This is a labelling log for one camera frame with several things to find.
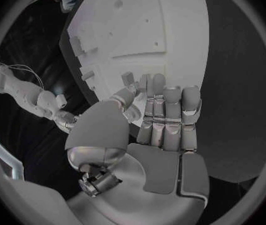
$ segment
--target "white curved panel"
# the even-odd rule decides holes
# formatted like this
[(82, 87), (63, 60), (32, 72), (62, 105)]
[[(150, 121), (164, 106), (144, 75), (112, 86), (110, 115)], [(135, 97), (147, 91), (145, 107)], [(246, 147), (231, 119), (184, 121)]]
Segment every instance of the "white curved panel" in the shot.
[[(201, 87), (209, 47), (205, 0), (84, 0), (68, 33), (84, 51), (82, 73), (95, 73), (86, 82), (99, 100), (124, 86), (127, 71), (135, 80), (162, 73), (169, 86)], [(134, 104), (143, 115), (145, 97)]]

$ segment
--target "black floor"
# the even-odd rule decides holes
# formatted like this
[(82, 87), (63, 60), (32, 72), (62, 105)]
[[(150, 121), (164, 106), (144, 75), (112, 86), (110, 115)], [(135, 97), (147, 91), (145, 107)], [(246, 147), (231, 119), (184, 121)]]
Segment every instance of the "black floor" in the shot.
[[(0, 62), (30, 66), (43, 79), (46, 89), (66, 96), (65, 109), (77, 114), (89, 105), (74, 83), (58, 47), (66, 18), (57, 3), (40, 0), (29, 6), (8, 33), (0, 49)], [(36, 82), (26, 73), (20, 72), (17, 76)], [(23, 111), (11, 97), (0, 94), (0, 142), (23, 162), (26, 180), (51, 187), (68, 199), (80, 189), (78, 174), (69, 166), (64, 152), (65, 139), (66, 134), (51, 121)], [(236, 183), (212, 177), (210, 186), (209, 205), (199, 225), (210, 224), (222, 216), (245, 193)], [(8, 224), (15, 224), (2, 205), (0, 214), (0, 221), (4, 218)], [(264, 218), (266, 203), (246, 224), (258, 224)]]

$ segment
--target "hole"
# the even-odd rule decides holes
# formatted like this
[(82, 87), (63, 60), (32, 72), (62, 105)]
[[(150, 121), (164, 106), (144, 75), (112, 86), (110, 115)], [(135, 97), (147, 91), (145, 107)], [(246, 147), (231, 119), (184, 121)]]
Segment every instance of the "hole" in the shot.
[(120, 9), (120, 8), (122, 8), (122, 6), (123, 6), (123, 2), (122, 2), (121, 0), (117, 0), (117, 1), (114, 3), (114, 7), (115, 7), (116, 9)]

